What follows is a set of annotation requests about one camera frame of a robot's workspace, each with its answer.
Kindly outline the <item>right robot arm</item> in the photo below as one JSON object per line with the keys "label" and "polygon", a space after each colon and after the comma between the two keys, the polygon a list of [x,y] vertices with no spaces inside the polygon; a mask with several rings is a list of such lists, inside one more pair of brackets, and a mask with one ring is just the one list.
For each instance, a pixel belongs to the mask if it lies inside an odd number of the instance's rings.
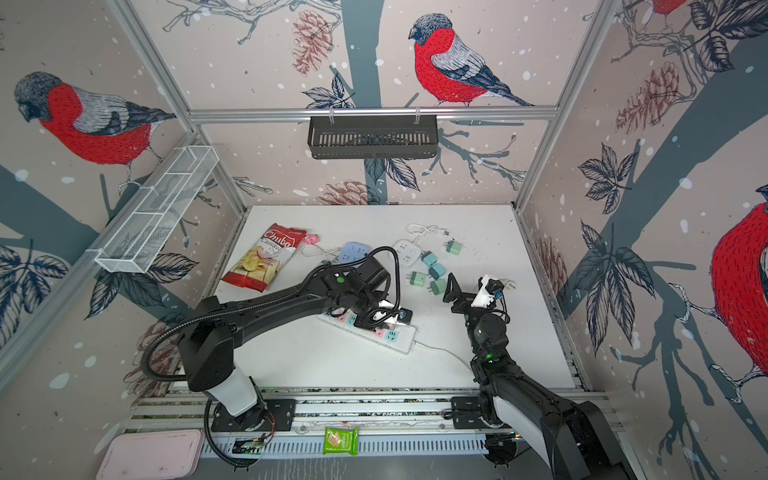
{"label": "right robot arm", "polygon": [[481,415],[506,424],[544,460],[554,479],[634,479],[635,472],[601,409],[547,389],[526,374],[507,351],[509,315],[504,283],[484,276],[475,293],[447,277],[443,301],[464,317],[479,385]]}

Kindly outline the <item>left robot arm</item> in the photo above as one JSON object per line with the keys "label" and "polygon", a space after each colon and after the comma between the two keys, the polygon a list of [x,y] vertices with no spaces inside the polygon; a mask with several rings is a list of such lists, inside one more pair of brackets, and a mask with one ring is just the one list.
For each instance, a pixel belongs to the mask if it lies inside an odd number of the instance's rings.
{"label": "left robot arm", "polygon": [[[145,348],[140,368],[158,382],[186,382],[247,428],[269,412],[253,379],[237,370],[235,350],[290,322],[336,310],[354,313],[368,330],[398,319],[401,300],[390,306],[384,302],[389,290],[401,290],[400,271],[388,271],[377,260],[382,252],[397,254],[390,246],[377,247],[359,260],[317,266],[297,285],[245,301],[220,303],[208,297],[193,318],[170,327]],[[155,350],[171,337],[177,339],[181,375],[162,374],[151,365]]]}

